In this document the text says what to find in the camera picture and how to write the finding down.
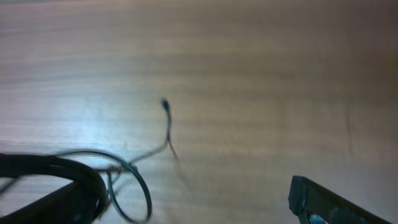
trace black object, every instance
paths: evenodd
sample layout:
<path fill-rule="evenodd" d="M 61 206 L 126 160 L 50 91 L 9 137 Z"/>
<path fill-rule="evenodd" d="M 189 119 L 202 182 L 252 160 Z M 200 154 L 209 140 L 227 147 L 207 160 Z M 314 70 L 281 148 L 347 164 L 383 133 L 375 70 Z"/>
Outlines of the black object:
<path fill-rule="evenodd" d="M 0 188 L 0 196 L 25 175 L 54 175 L 73 180 L 71 184 L 54 191 L 46 197 L 12 214 L 1 217 L 0 223 L 87 224 L 99 217 L 110 202 L 113 203 L 116 211 L 126 221 L 130 223 L 147 223 L 152 215 L 152 200 L 144 179 L 133 163 L 162 152 L 167 145 L 170 146 L 174 156 L 176 156 L 170 138 L 172 118 L 169 102 L 163 99 L 161 104 L 167 115 L 167 132 L 164 143 L 158 148 L 128 162 L 108 152 L 95 149 L 74 149 L 50 156 L 0 154 L 0 178 L 12 178 L 11 181 Z M 79 162 L 60 158 L 87 154 L 111 159 L 118 162 L 120 166 L 93 169 Z M 147 204 L 147 214 L 143 220 L 135 220 L 128 217 L 116 200 L 113 184 L 119 179 L 122 172 L 133 174 L 142 187 Z M 106 190 L 100 176 L 101 173 L 108 176 L 108 190 Z M 116 173 L 116 178 L 112 179 L 112 173 Z"/>
<path fill-rule="evenodd" d="M 389 223 L 301 176 L 293 176 L 289 208 L 301 224 Z"/>

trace wooden surface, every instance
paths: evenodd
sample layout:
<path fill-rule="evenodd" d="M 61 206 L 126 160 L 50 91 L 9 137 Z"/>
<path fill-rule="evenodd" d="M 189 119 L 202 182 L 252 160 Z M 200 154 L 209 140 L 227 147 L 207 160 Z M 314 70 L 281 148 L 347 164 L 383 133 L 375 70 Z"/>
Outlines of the wooden surface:
<path fill-rule="evenodd" d="M 137 164 L 151 223 L 298 223 L 294 174 L 398 223 L 394 1 L 1 2 L 1 152 L 133 158 L 162 142 L 166 97 L 180 160 Z M 0 213 L 64 183 L 25 179 Z M 139 186 L 120 184 L 140 216 Z"/>

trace wooden table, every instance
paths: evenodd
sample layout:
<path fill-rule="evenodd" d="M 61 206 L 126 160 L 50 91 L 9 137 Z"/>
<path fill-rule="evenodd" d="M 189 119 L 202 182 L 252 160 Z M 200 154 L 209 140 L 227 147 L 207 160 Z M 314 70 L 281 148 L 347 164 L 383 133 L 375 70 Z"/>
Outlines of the wooden table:
<path fill-rule="evenodd" d="M 162 142 L 166 97 L 179 160 L 136 164 L 151 223 L 298 223 L 294 174 L 398 222 L 395 1 L 1 2 L 0 152 L 133 158 Z M 66 182 L 24 179 L 0 214 Z M 142 217 L 136 181 L 119 184 Z"/>

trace wood grain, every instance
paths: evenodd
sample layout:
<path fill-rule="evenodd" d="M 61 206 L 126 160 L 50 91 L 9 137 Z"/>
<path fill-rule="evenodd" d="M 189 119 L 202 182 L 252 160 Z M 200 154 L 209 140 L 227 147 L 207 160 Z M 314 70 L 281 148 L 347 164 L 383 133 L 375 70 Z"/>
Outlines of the wood grain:
<path fill-rule="evenodd" d="M 0 3 L 0 152 L 95 147 L 133 158 L 151 223 L 298 223 L 305 175 L 398 223 L 394 1 L 40 0 Z M 91 165 L 106 164 L 79 158 Z M 65 184 L 29 177 L 7 214 Z M 129 176 L 121 205 L 142 216 Z M 110 208 L 96 223 L 123 223 Z"/>

